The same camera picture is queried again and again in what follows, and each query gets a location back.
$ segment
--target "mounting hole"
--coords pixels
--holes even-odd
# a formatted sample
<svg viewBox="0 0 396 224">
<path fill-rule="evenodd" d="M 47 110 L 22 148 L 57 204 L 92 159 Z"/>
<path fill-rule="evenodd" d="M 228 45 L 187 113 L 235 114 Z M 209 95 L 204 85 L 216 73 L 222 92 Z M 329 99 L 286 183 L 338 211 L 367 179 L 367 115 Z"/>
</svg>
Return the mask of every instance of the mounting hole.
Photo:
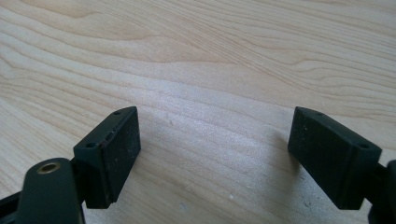
<svg viewBox="0 0 396 224">
<path fill-rule="evenodd" d="M 369 148 L 369 146 L 367 146 L 367 145 L 364 144 L 364 143 L 360 143 L 360 144 L 359 144 L 359 147 L 362 147 L 362 148 Z"/>
<path fill-rule="evenodd" d="M 40 166 L 37 172 L 41 175 L 46 175 L 58 170 L 59 168 L 61 168 L 61 164 L 59 162 L 49 162 L 47 164 Z"/>
<path fill-rule="evenodd" d="M 87 145 L 85 145 L 86 147 L 94 147 L 94 146 L 96 146 L 96 143 L 89 143 L 89 144 L 87 144 Z"/>
</svg>

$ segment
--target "black plastic part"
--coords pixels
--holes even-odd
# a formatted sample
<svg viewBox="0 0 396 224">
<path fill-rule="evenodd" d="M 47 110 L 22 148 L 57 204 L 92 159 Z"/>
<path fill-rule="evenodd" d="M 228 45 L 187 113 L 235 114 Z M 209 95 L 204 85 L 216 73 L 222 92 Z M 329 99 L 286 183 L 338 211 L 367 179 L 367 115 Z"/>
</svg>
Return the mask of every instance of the black plastic part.
<svg viewBox="0 0 396 224">
<path fill-rule="evenodd" d="M 396 161 L 390 161 L 385 175 L 385 192 L 393 215 L 393 223 L 396 223 Z"/>
<path fill-rule="evenodd" d="M 26 173 L 17 224 L 85 223 L 69 160 L 42 161 Z"/>
<path fill-rule="evenodd" d="M 20 192 L 0 200 L 0 224 L 15 223 Z"/>
<path fill-rule="evenodd" d="M 318 111 L 296 107 L 289 152 L 339 209 L 360 209 L 381 148 Z"/>
<path fill-rule="evenodd" d="M 77 169 L 88 174 L 88 208 L 108 208 L 117 201 L 139 151 L 135 106 L 110 114 L 74 147 Z"/>
</svg>

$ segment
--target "light wood surface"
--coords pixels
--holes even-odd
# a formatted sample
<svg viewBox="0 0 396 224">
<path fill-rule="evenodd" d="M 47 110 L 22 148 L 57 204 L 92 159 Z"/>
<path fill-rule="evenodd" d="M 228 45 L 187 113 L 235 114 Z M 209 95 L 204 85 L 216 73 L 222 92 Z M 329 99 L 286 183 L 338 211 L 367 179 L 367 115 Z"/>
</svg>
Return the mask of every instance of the light wood surface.
<svg viewBox="0 0 396 224">
<path fill-rule="evenodd" d="M 293 108 L 396 159 L 396 2 L 0 1 L 0 197 L 109 113 L 142 151 L 87 223 L 366 223 L 287 152 Z"/>
</svg>

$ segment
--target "wood grain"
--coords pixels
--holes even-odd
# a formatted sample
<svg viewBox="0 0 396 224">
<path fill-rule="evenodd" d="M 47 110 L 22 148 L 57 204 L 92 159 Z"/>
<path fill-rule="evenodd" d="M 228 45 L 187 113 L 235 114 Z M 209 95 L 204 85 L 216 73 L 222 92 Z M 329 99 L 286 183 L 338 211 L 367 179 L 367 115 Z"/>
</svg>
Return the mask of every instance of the wood grain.
<svg viewBox="0 0 396 224">
<path fill-rule="evenodd" d="M 136 105 L 142 151 L 87 223 L 366 223 L 287 152 L 293 108 L 396 159 L 396 2 L 0 1 L 0 197 Z"/>
</svg>

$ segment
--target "wooden table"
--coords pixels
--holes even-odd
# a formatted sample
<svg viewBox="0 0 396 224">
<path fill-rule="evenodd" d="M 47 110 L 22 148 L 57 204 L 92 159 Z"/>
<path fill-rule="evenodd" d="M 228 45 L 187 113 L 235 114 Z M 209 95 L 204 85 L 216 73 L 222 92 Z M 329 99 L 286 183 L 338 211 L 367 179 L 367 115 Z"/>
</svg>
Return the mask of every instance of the wooden table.
<svg viewBox="0 0 396 224">
<path fill-rule="evenodd" d="M 396 2 L 0 1 L 0 197 L 139 111 L 119 201 L 87 223 L 366 223 L 287 152 L 293 108 L 396 159 Z"/>
</svg>

